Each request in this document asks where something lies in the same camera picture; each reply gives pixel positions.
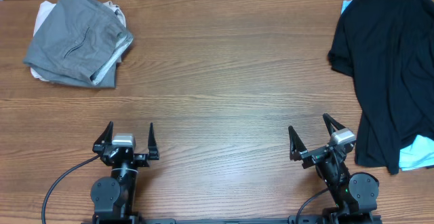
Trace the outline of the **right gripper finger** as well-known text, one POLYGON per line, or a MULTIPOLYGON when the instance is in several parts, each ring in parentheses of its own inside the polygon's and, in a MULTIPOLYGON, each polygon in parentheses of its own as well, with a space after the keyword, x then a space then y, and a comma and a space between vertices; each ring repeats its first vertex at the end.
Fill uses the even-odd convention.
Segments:
POLYGON ((290 137, 290 153, 291 154, 301 154, 307 152, 307 148, 301 141, 299 135, 295 131, 293 126, 288 127, 289 137, 290 137))
POLYGON ((328 113, 324 113, 322 115, 325 126, 328 130, 328 134, 331 136, 335 132, 341 132, 345 129, 345 126, 343 126, 341 123, 337 122, 332 116, 330 116, 328 113))

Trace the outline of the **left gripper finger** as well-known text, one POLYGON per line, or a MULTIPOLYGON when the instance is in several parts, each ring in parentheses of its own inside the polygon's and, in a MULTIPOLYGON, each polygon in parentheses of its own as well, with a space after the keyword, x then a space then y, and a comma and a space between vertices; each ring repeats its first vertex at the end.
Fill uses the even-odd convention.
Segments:
POLYGON ((98 137, 94 145, 110 145, 113 137, 113 121, 110 121, 104 132, 98 137))
POLYGON ((150 128, 149 128, 148 150, 149 150, 149 154, 158 154, 159 153, 159 150, 157 147, 157 141, 155 139, 155 132, 154 132, 153 123, 150 123, 150 128))

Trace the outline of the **black t-shirt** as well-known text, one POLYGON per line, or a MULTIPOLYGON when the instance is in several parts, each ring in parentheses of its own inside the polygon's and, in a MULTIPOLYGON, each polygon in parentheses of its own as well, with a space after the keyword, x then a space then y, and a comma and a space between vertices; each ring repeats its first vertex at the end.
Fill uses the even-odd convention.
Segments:
POLYGON ((352 0, 328 59, 353 78, 362 114, 355 161, 399 171, 399 153, 433 137, 432 0, 352 0))

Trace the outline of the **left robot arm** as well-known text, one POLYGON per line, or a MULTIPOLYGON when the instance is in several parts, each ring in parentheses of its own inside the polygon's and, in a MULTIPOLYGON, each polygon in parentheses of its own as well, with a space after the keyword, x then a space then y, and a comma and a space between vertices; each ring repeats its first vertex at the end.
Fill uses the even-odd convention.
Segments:
POLYGON ((154 127, 148 137, 148 153, 136 153, 133 134, 113 135, 113 122, 95 141, 92 151, 111 168, 111 175, 98 179, 91 188, 94 223, 144 223, 140 213, 133 211, 138 169, 149 167, 159 159, 154 127))

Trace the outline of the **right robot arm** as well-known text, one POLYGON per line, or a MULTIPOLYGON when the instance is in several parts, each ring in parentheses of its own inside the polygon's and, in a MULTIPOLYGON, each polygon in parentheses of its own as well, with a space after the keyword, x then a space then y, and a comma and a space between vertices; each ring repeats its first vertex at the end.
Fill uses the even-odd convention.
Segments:
POLYGON ((329 114, 323 120, 330 135, 327 145, 309 151, 292 126, 288 127, 290 159, 301 161, 304 169, 315 167, 326 188, 309 198, 290 223, 381 223, 381 216, 373 215, 377 209, 378 179, 366 172, 351 174, 344 161, 352 152, 356 136, 352 130, 337 122, 329 114), (332 196, 335 206, 323 209, 321 214, 303 215, 304 208, 323 193, 332 196))

